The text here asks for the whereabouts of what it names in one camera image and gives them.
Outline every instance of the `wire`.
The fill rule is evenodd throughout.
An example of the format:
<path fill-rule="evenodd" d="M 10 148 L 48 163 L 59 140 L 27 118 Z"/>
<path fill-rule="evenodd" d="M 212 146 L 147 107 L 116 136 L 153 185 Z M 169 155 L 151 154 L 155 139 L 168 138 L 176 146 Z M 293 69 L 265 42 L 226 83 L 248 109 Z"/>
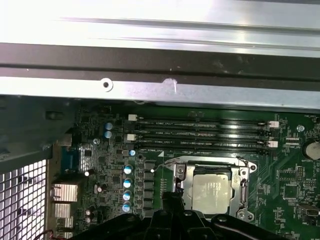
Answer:
<path fill-rule="evenodd" d="M 44 230 L 42 233 L 40 233 L 38 236 L 36 236 L 33 240 L 38 240 L 41 238 L 41 236 L 49 234 L 49 239 L 52 240 L 54 237 L 54 231 L 52 229 Z"/>
<path fill-rule="evenodd" d="M 42 236 L 49 234 L 49 240 L 67 240 L 64 237 L 54 237 L 54 231 L 52 229 L 44 230 L 42 233 L 40 233 L 38 236 L 36 236 L 33 240 L 39 240 Z"/>
<path fill-rule="evenodd" d="M 156 167 L 156 169 L 151 169 L 150 171 L 152 172 L 152 173 L 154 173 L 155 171 L 157 171 L 160 167 L 163 167 L 163 168 L 165 168 L 165 167 L 169 167 L 169 166 L 171 166 L 172 164 L 175 164 L 176 162 L 178 162 L 178 160 L 172 160 L 172 161 L 166 161 L 165 163 L 162 163 L 162 164 L 159 164 L 157 167 Z"/>

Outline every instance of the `screw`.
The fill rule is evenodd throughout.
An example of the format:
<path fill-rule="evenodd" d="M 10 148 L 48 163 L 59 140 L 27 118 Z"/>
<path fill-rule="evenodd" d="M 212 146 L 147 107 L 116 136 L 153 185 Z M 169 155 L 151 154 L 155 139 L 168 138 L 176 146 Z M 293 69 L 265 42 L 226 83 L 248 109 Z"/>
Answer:
<path fill-rule="evenodd" d="M 243 219 L 245 217 L 245 214 L 243 211 L 238 213 L 239 218 Z"/>
<path fill-rule="evenodd" d="M 99 138 L 93 139 L 93 143 L 96 144 L 96 145 L 99 145 L 100 144 L 100 139 Z"/>
<path fill-rule="evenodd" d="M 225 216 L 218 216 L 218 221 L 225 223 L 227 221 L 227 218 Z"/>
<path fill-rule="evenodd" d="M 189 217 L 189 216 L 192 215 L 192 211 L 185 211 L 183 214 L 184 214 L 185 216 Z"/>
<path fill-rule="evenodd" d="M 303 126 L 303 125 L 298 125 L 298 126 L 296 126 L 296 130 L 297 130 L 298 132 L 303 132 L 303 131 L 305 130 L 305 126 Z"/>

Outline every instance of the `blue capacitor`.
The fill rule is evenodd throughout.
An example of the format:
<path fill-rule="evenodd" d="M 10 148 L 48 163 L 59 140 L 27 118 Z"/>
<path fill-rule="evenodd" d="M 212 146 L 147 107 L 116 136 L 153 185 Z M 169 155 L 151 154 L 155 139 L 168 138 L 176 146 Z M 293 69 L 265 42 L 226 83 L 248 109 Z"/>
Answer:
<path fill-rule="evenodd" d="M 131 202 L 125 201 L 124 204 L 123 204 L 123 206 L 122 206 L 122 210 L 123 210 L 125 213 L 130 212 L 130 210 L 131 210 Z"/>
<path fill-rule="evenodd" d="M 106 139 L 110 139 L 110 138 L 112 137 L 112 132 L 111 132 L 111 131 L 106 131 L 106 132 L 104 133 L 104 137 L 105 137 Z"/>
<path fill-rule="evenodd" d="M 126 190 L 126 191 L 123 193 L 122 198 L 123 198 L 123 200 L 125 200 L 125 201 L 129 201 L 130 198 L 131 198 L 131 191 Z"/>
<path fill-rule="evenodd" d="M 136 155 L 136 151 L 135 150 L 130 150 L 129 151 L 129 156 L 134 156 Z"/>
<path fill-rule="evenodd" d="M 131 187 L 131 184 L 132 184 L 132 180 L 130 178 L 126 178 L 123 182 L 123 186 L 128 189 Z"/>
<path fill-rule="evenodd" d="M 132 170 L 133 170 L 133 167 L 131 165 L 127 165 L 124 167 L 123 172 L 128 175 L 132 173 Z"/>
<path fill-rule="evenodd" d="M 108 123 L 106 123 L 106 124 L 104 125 L 104 128 L 105 128 L 106 130 L 111 130 L 111 129 L 114 128 L 114 125 L 113 125 L 111 122 L 108 122 Z"/>

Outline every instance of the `ventilation grille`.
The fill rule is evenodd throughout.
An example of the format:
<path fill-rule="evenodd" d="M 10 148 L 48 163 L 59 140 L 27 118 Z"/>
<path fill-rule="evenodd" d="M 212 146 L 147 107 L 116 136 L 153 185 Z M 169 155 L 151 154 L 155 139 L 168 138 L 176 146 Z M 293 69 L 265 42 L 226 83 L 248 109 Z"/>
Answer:
<path fill-rule="evenodd" d="M 0 240 L 33 240 L 43 232 L 46 164 L 42 160 L 0 174 Z"/>

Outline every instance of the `electrolytic capacitor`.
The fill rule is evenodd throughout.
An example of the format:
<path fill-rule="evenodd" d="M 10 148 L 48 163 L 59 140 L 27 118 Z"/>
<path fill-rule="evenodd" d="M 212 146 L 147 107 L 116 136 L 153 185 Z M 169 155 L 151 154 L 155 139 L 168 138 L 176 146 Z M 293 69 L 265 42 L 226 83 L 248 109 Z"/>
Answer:
<path fill-rule="evenodd" d="M 104 183 L 104 184 L 98 186 L 96 190 L 97 190 L 98 193 L 102 193 L 106 189 L 107 189 L 107 184 Z"/>
<path fill-rule="evenodd" d="M 86 177 L 89 177 L 89 176 L 91 176 L 91 175 L 93 175 L 93 174 L 95 174 L 95 170 L 93 170 L 93 169 L 89 169 L 89 170 L 87 170 L 87 171 L 84 172 L 84 175 L 85 175 Z"/>
<path fill-rule="evenodd" d="M 112 132 L 111 132 L 111 131 L 106 131 L 106 132 L 104 133 L 104 137 L 105 137 L 106 139 L 110 139 L 110 138 L 112 137 Z"/>
<path fill-rule="evenodd" d="M 89 224 L 89 223 L 91 223 L 91 218 L 90 218 L 89 216 L 86 216 L 85 219 L 84 219 L 84 221 L 85 221 L 87 224 Z"/>
<path fill-rule="evenodd" d="M 111 130 L 111 129 L 114 128 L 114 125 L 113 125 L 111 122 L 108 122 L 108 123 L 106 123 L 106 124 L 104 125 L 104 128 L 105 128 L 106 130 Z"/>
<path fill-rule="evenodd" d="M 124 180 L 124 182 L 123 182 L 123 186 L 124 186 L 126 189 L 128 189 L 128 188 L 131 187 L 131 185 L 132 185 L 132 180 L 131 180 L 131 178 L 126 178 L 126 179 Z"/>
<path fill-rule="evenodd" d="M 130 190 L 126 190 L 126 191 L 123 193 L 123 196 L 122 196 L 123 200 L 129 201 L 130 198 L 131 198 L 131 194 L 132 194 L 132 193 L 131 193 Z"/>
<path fill-rule="evenodd" d="M 133 167 L 131 165 L 126 165 L 123 169 L 123 172 L 128 175 L 132 173 L 132 170 L 133 170 Z"/>
<path fill-rule="evenodd" d="M 95 206 L 90 206 L 87 210 L 85 210 L 85 215 L 91 216 L 94 213 L 95 209 L 96 209 Z"/>
<path fill-rule="evenodd" d="M 125 213 L 130 212 L 130 210 L 131 210 L 131 202 L 125 201 L 124 204 L 123 204 L 123 206 L 122 206 L 122 210 L 123 210 Z"/>
<path fill-rule="evenodd" d="M 136 151 L 135 150 L 130 150 L 129 151 L 129 156 L 133 157 L 134 155 L 136 155 Z"/>

